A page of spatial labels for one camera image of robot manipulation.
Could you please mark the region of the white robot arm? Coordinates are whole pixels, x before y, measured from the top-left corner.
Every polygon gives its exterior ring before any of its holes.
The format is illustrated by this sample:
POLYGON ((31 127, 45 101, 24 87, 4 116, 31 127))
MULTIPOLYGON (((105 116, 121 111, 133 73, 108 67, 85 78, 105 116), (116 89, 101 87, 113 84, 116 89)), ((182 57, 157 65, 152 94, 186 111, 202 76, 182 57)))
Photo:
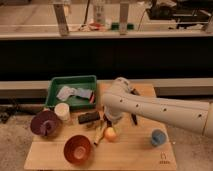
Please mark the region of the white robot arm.
POLYGON ((143 97, 132 90, 129 80, 118 77, 103 92, 105 116, 112 123, 127 112, 213 138, 213 103, 143 97))

